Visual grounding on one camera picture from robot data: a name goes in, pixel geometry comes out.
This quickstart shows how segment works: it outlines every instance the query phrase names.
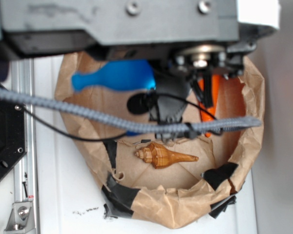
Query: orange part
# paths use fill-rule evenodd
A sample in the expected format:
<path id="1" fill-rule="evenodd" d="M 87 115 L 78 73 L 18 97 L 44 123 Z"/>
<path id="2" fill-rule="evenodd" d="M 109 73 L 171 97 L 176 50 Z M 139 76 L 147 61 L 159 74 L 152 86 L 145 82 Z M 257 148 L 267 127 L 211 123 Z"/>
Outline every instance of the orange part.
<path id="1" fill-rule="evenodd" d="M 208 112 L 210 112 L 213 116 L 215 116 L 216 113 L 216 105 L 217 105 L 217 100 L 218 100 L 218 91 L 219 91 L 219 82 L 221 79 L 221 75 L 213 75 L 211 78 L 211 95 L 212 95 L 212 99 L 213 99 L 213 107 L 210 107 L 208 109 L 206 109 Z M 202 90 L 204 90 L 204 80 L 201 79 L 198 82 L 200 88 Z M 202 103 L 199 103 L 200 107 L 205 108 L 205 106 Z M 201 115 L 201 120 L 202 122 L 207 122 L 207 121 L 213 121 L 214 119 L 212 117 L 210 117 L 208 114 L 206 114 L 203 111 L 200 111 L 200 115 Z M 206 137 L 210 137 L 210 133 L 205 133 Z"/>

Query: braided cable sleeve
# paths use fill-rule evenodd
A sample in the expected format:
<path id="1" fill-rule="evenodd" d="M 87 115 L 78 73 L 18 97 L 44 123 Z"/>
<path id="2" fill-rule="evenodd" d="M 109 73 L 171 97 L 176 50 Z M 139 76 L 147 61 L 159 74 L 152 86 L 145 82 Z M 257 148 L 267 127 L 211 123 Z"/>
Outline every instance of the braided cable sleeve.
<path id="1" fill-rule="evenodd" d="M 24 103 L 48 108 L 60 112 L 65 112 L 77 116 L 81 116 L 90 120 L 94 120 L 112 127 L 125 129 L 134 133 L 183 133 L 188 131 L 188 126 L 184 123 L 175 123 L 167 125 L 152 125 L 144 123 L 136 123 L 108 115 L 99 111 L 95 111 L 82 106 L 74 105 L 67 102 L 51 100 L 43 97 L 32 97 L 27 94 L 19 94 L 0 88 L 0 100 L 12 102 L 16 104 Z M 195 131 L 205 133 L 209 130 L 230 129 L 230 128 L 249 128 L 261 125 L 261 121 L 254 117 L 238 117 L 220 119 L 210 122 L 193 123 L 192 127 Z"/>

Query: seashell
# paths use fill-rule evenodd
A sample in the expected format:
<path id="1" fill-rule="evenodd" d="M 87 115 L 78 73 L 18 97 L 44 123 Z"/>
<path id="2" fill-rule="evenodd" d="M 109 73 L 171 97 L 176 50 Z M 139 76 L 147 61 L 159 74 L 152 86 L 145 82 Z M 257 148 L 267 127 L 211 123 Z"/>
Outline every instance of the seashell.
<path id="1" fill-rule="evenodd" d="M 196 156 L 170 151 L 163 145 L 154 142 L 138 150 L 135 155 L 144 162 L 152 163 L 155 169 L 165 168 L 176 162 L 196 162 L 199 160 Z"/>

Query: crumpled paper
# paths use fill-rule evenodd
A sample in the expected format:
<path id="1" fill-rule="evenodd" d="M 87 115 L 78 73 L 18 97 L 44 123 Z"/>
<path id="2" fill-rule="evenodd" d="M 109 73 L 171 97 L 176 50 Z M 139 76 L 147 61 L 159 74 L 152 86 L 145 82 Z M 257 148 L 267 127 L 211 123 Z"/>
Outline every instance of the crumpled paper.
<path id="1" fill-rule="evenodd" d="M 64 56 L 55 92 L 57 100 L 62 100 L 102 111 L 135 122 L 148 123 L 148 114 L 135 116 L 126 108 L 127 100 L 135 92 L 113 92 L 103 87 L 87 88 L 74 93 L 71 77 L 76 71 L 93 72 L 104 62 L 94 61 L 86 53 L 73 53 Z M 191 94 L 188 100 L 196 102 Z M 221 80 L 216 117 L 254 116 L 264 117 L 265 85 L 264 78 L 245 59 L 245 73 L 239 78 Z M 62 114 L 70 134 L 86 138 L 116 136 L 123 130 L 100 123 Z M 199 112 L 188 106 L 184 122 L 199 122 Z M 153 134 L 124 137 L 118 141 L 116 168 L 111 167 L 103 143 L 75 141 L 78 149 L 93 174 L 99 188 L 106 185 L 108 173 L 122 185 L 140 188 L 131 210 L 132 218 L 148 220 L 169 228 L 180 228 L 197 220 L 211 211 L 210 205 L 239 191 L 261 149 L 264 126 L 242 132 L 224 133 L 222 136 L 199 136 L 194 140 L 180 139 L 166 147 L 184 154 L 198 156 L 198 162 L 181 162 L 165 169 L 154 169 L 134 155 L 134 152 L 148 144 L 141 139 L 155 140 Z M 218 168 L 226 162 L 238 164 L 230 179 L 214 189 L 201 178 L 201 173 Z"/>

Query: black bracket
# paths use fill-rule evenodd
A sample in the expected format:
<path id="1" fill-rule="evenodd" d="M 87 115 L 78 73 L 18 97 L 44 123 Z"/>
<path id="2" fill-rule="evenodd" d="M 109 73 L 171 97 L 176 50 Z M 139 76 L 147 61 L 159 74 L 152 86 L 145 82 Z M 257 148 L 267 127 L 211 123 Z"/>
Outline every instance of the black bracket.
<path id="1" fill-rule="evenodd" d="M 24 106 L 0 101 L 0 181 L 25 153 Z"/>

